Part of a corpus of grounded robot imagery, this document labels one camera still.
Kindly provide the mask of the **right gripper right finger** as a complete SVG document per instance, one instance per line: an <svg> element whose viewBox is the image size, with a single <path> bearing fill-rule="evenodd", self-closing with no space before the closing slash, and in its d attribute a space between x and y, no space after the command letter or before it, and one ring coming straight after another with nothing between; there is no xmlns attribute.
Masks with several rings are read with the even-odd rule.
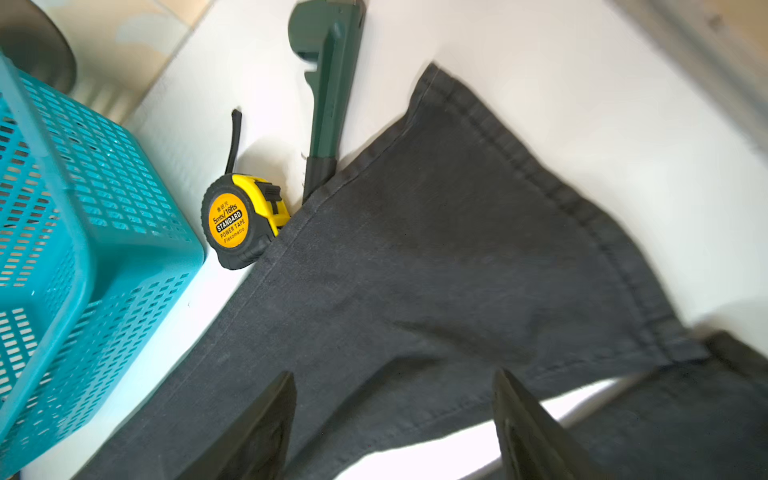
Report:
<svg viewBox="0 0 768 480"><path fill-rule="evenodd" d="M493 417L507 479L609 477L505 369L494 374Z"/></svg>

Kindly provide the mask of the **aluminium frame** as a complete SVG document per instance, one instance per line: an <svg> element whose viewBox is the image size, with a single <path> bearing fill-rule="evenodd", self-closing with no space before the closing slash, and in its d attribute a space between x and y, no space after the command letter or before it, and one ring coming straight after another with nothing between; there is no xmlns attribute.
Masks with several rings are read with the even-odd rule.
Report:
<svg viewBox="0 0 768 480"><path fill-rule="evenodd" d="M767 151L765 1L616 1L762 152Z"/></svg>

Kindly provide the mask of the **yellow black tape measure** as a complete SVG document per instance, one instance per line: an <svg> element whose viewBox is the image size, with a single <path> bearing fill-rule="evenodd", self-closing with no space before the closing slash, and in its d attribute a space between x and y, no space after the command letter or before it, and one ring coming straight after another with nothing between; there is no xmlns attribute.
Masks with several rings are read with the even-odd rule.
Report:
<svg viewBox="0 0 768 480"><path fill-rule="evenodd" d="M290 220L281 188L234 171L239 152L242 112L231 112L232 134L224 174L204 193L201 225L219 264L228 270L256 262Z"/></svg>

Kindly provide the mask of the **teal plastic basket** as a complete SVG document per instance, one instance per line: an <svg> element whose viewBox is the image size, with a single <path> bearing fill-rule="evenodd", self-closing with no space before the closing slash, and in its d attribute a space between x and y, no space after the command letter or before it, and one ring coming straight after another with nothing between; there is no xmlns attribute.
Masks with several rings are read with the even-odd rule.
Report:
<svg viewBox="0 0 768 480"><path fill-rule="evenodd" d="M121 125L1 62L1 475L101 408L204 262Z"/></svg>

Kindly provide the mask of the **dark grey trousers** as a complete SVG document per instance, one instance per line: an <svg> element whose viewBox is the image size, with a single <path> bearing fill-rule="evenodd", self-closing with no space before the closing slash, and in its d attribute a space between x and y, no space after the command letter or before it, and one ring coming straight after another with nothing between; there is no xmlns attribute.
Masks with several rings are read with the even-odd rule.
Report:
<svg viewBox="0 0 768 480"><path fill-rule="evenodd" d="M630 236L430 65L79 477L179 477L289 371L283 478L331 479L488 421L500 369L538 401L636 378L564 428L608 478L767 475L766 358L694 338Z"/></svg>

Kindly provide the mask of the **dark green pipe wrench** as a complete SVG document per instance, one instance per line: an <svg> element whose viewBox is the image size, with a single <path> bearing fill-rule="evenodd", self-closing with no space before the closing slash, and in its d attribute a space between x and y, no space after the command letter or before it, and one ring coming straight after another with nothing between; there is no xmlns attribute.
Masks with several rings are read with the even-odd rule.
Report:
<svg viewBox="0 0 768 480"><path fill-rule="evenodd" d="M314 106L303 199L336 172L366 15L363 1L297 3L288 22L291 50L315 65L305 73Z"/></svg>

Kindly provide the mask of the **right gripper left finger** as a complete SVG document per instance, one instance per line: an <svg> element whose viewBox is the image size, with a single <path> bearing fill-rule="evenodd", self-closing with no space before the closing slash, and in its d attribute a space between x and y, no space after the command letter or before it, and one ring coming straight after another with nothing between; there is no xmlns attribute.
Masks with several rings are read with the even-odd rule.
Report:
<svg viewBox="0 0 768 480"><path fill-rule="evenodd" d="M282 479L296 402L294 375L284 371L179 477Z"/></svg>

